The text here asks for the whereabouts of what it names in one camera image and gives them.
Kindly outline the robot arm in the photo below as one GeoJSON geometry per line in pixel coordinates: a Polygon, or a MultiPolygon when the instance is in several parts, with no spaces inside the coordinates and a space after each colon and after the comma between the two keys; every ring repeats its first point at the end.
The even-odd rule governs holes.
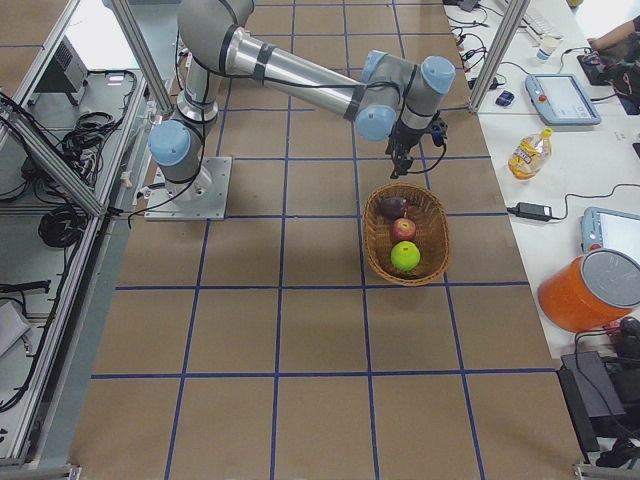
{"type": "Polygon", "coordinates": [[[253,37],[245,25],[252,1],[183,1],[178,36],[192,56],[186,85],[172,117],[148,137],[163,188],[149,198],[147,212],[162,220],[221,219],[232,161],[204,155],[218,116],[222,79],[248,79],[319,106],[352,122],[368,141],[384,141],[391,176],[410,172],[411,150],[423,136],[446,146],[447,126],[439,107],[456,76],[441,56],[411,63],[379,50],[368,53],[358,80],[253,37]]]}

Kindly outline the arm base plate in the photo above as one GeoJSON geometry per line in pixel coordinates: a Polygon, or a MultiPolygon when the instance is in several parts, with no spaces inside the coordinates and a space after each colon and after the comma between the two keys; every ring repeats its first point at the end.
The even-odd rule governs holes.
{"type": "Polygon", "coordinates": [[[147,210],[143,213],[149,221],[222,221],[226,216],[232,157],[205,157],[195,182],[181,195],[185,186],[166,183],[164,174],[156,168],[156,182],[161,188],[148,195],[147,210]]]}

